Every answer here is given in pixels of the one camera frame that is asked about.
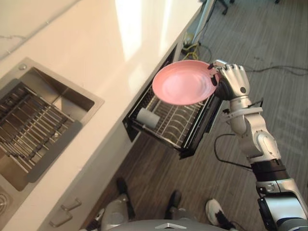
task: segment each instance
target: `plate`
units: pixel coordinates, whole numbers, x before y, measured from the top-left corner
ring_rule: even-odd
[[[190,105],[207,99],[216,87],[211,77],[216,71],[197,60],[178,61],[162,68],[154,77],[154,94],[162,101],[175,105]]]

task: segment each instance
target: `drawer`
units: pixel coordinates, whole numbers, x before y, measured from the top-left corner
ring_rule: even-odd
[[[205,132],[209,133],[222,100],[212,95],[208,99],[186,106],[176,106],[159,100],[150,84],[123,120],[131,141],[139,131],[178,150],[180,158],[194,155]],[[144,108],[159,116],[155,128],[137,120]]]

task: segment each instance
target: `gray wooden floor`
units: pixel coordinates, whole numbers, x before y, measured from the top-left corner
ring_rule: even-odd
[[[270,65],[308,68],[308,1],[236,0],[226,16],[217,3],[203,44],[212,59],[224,59],[254,69]],[[201,48],[202,60],[209,53]],[[282,159],[308,200],[308,75],[295,76],[283,70],[250,73],[252,101],[264,97],[263,116],[274,135]],[[170,194],[182,192],[180,206],[208,223],[204,205],[216,198],[227,217],[247,230],[265,230],[257,206],[255,177],[251,172],[220,163],[213,154],[214,138],[231,132],[217,120],[200,142],[195,156],[179,160],[177,153],[146,135],[141,135],[102,194],[93,214],[115,199],[115,178],[123,176],[129,187],[137,219],[160,219]],[[218,144],[221,157],[245,163],[234,137]]]

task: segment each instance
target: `sink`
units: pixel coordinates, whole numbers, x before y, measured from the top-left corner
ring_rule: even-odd
[[[29,58],[0,86],[1,230],[103,100]]]

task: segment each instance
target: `cabinet handle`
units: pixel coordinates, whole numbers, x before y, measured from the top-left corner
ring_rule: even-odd
[[[60,227],[61,225],[67,223],[69,220],[71,220],[71,219],[73,218],[73,215],[70,214],[69,212],[66,212],[66,214],[67,214],[68,217],[67,217],[65,220],[60,221],[59,223],[56,223],[56,224],[53,223],[52,221],[49,221],[49,224],[50,224],[51,226],[53,226],[54,228],[58,228],[58,227]]]
[[[49,221],[49,224],[54,227],[54,228],[58,228],[60,227],[61,225],[67,223],[68,221],[70,221],[72,218],[73,218],[73,215],[69,212],[71,210],[73,210],[74,208],[77,208],[79,206],[82,205],[82,202],[76,198],[75,201],[77,202],[75,205],[72,205],[70,207],[66,207],[64,205],[61,205],[61,209],[65,211],[66,215],[67,215],[67,218],[64,219],[63,221],[60,221],[59,223],[53,223],[52,221]]]

